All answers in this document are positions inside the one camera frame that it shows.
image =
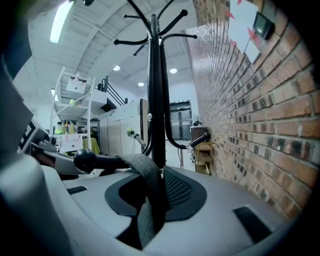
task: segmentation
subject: black metal pole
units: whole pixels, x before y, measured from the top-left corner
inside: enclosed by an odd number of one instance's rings
[[[165,139],[165,116],[163,106],[163,86],[162,86],[162,65],[159,36],[157,35],[157,18],[153,14],[151,16],[151,54],[153,56],[153,64],[150,72],[153,73],[153,80],[150,86],[153,87],[153,95],[148,101],[153,101],[154,115],[151,120],[151,136],[153,142],[152,159],[159,168],[163,168],[166,164],[166,139]]]

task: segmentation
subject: black mesh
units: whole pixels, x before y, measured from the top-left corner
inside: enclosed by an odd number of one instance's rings
[[[183,180],[175,177],[167,170],[163,170],[165,192],[168,201],[168,210],[184,203],[190,198],[192,187]]]

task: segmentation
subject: brick wall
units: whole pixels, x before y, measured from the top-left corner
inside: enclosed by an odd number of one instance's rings
[[[199,113],[216,142],[212,174],[241,184],[287,218],[312,192],[320,164],[320,90],[312,58],[287,17],[255,61],[231,45],[228,1],[194,0],[187,29]]]

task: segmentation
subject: gray floor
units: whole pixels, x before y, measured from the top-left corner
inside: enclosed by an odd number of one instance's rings
[[[177,140],[176,142],[179,144],[189,144],[191,141]],[[173,146],[168,140],[165,141],[165,159],[167,166],[180,168],[178,149],[175,146]],[[184,169],[193,172],[195,171],[195,163],[192,162],[192,159],[186,149],[183,150],[183,164]]]

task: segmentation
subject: fluorescent light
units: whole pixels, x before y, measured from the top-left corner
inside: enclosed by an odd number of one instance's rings
[[[55,89],[52,89],[52,90],[51,90],[52,97],[55,95],[55,91],[56,91]],[[55,100],[56,102],[59,101],[57,95],[55,95],[54,100]]]
[[[178,71],[178,70],[177,70],[176,68],[171,68],[171,69],[170,69],[170,73],[171,73],[171,74],[177,73],[177,71]]]
[[[69,2],[67,0],[66,2],[61,4],[58,10],[56,11],[50,35],[51,43],[57,44],[59,42],[62,28],[64,26],[68,13],[74,3],[74,1]]]

